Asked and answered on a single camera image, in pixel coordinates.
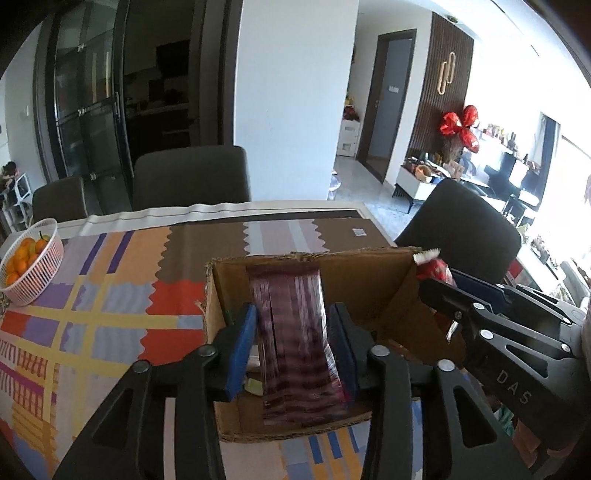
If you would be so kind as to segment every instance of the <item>white cabinet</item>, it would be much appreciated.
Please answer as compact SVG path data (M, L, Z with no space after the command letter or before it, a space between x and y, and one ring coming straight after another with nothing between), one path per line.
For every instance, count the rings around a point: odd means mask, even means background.
M400 167L398 177L396 178L396 185L402 188L410 198L413 200L424 202L431 192L435 190L436 185L420 181L406 168Z
M32 192L25 173L17 179L13 192L13 195L10 195L9 190L4 190L0 193L2 214L6 219L6 226L10 231L20 232L27 229L32 216Z
M340 124L339 145L336 149L337 155L354 157L357 154L359 144L359 131L361 124L355 120L343 120Z

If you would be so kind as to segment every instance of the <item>glass door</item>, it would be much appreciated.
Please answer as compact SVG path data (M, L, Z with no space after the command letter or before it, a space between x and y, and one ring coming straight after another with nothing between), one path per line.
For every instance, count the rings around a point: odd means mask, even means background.
M113 31L118 0L86 0L64 14L57 34L55 115L68 176L83 178L91 213L130 210L131 176L118 135Z

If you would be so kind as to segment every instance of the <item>dining chair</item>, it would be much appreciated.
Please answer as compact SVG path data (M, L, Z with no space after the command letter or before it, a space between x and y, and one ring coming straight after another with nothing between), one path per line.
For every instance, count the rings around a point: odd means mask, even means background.
M88 217L84 184L79 176L52 181L33 193L33 221L54 218L60 222Z
M451 268L500 283L521 248L521 235L476 193L445 179L395 242L400 247L440 248Z
M250 199L246 152L241 147L175 148L148 153L135 164L134 210Z

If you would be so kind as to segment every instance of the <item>box of items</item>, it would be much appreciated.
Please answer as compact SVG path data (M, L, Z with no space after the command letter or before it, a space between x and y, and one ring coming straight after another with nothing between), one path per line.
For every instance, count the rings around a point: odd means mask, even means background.
M442 358L462 364L463 345L448 345L434 320L434 312L418 298L416 250L409 248L252 256L214 260L207 268L207 299L204 329L211 342L218 331L232 323L244 302L253 302L249 274L255 265L286 267L308 264L320 270L326 310L343 302L352 320L376 332L377 341L408 349L419 361L434 365ZM357 402L344 417L324 424L263 422L263 399L242 391L229 404L216 403L220 438L231 442L260 442L310 435L359 423L370 418L371 406Z

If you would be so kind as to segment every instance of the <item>white basket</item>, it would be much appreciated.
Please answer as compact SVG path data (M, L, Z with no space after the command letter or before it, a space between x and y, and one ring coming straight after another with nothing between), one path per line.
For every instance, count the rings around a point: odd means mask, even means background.
M12 258L26 237L30 236L38 240L40 234L50 237L43 252L21 278L9 287L2 288L1 286L6 284L6 264L8 260ZM64 245L57 233L57 222L53 218L46 218L37 222L24 231L4 255L0 264L0 292L5 293L16 305L28 305L47 288L60 268L62 258L64 258Z

